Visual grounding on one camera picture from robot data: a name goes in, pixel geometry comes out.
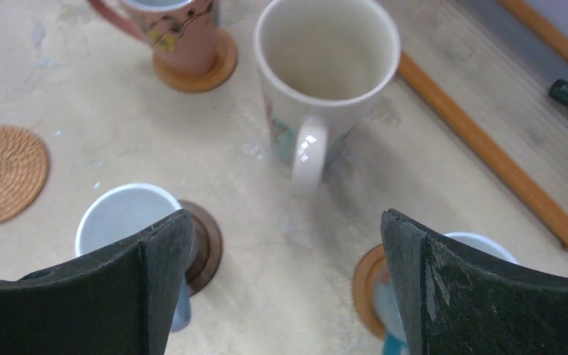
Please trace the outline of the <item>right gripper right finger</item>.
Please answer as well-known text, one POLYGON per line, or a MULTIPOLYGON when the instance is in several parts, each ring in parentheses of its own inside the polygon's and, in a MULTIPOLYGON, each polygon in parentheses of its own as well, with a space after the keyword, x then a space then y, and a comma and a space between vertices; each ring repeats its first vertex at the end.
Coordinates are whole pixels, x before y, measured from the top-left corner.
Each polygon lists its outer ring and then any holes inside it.
POLYGON ((412 354, 568 354, 568 278, 472 248, 407 215, 382 242, 412 354))

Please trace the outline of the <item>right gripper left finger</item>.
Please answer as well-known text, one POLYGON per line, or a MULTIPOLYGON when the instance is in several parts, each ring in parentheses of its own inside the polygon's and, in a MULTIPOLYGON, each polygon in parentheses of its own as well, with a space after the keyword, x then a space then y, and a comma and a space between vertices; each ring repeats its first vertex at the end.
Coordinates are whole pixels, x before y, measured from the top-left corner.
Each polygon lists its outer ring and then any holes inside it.
POLYGON ((181 209, 20 280, 0 280, 0 354, 163 354, 193 225, 181 209))

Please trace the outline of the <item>blue mug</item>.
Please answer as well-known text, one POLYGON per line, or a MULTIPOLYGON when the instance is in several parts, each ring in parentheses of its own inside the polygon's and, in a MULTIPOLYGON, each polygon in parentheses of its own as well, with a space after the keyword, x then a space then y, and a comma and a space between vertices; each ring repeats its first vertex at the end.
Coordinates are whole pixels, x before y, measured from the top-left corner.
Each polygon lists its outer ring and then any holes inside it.
MULTIPOLYGON (((517 259, 497 242, 469 232, 451 232, 445 234, 465 245, 519 265, 517 259)), ((395 290, 387 266, 380 269, 373 286, 373 308, 380 322, 385 327, 384 355, 409 354, 405 332, 402 326, 395 290)))

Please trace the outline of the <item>small grey white mug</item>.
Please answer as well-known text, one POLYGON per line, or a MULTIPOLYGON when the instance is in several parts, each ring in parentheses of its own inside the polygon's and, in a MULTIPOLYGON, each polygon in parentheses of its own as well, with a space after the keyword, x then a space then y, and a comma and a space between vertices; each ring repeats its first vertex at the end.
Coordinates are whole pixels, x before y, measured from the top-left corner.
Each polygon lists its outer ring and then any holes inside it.
POLYGON ((129 237, 181 210, 179 200, 150 183, 130 183, 101 195, 84 213, 75 236, 80 257, 129 237))

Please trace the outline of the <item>dark brown wooden coaster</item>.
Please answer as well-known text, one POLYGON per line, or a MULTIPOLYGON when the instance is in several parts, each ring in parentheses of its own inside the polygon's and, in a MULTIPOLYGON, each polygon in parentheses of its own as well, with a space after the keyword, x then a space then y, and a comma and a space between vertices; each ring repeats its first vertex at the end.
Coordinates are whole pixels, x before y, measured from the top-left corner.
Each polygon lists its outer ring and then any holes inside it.
POLYGON ((192 263, 185 276, 190 296, 202 291, 216 275, 223 256, 223 238, 214 217, 201 205, 189 200, 179 200, 193 223, 192 263))

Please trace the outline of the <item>woven rattan coaster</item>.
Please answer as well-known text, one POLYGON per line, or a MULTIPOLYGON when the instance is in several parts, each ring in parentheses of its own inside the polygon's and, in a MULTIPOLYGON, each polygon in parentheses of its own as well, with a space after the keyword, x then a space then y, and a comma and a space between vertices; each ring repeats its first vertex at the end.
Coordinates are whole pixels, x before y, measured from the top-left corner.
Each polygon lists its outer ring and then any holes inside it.
POLYGON ((39 196, 50 172, 50 154, 29 129, 0 125, 0 224, 22 213, 39 196))

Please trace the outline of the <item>cream mug with plant print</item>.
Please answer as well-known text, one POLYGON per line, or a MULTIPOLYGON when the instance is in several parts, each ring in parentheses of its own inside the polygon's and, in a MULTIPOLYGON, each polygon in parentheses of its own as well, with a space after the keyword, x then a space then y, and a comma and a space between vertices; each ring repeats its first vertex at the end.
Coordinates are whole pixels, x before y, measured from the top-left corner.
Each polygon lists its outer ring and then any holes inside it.
POLYGON ((377 1, 272 1, 253 43, 274 150, 310 196, 395 75, 396 24, 377 1))

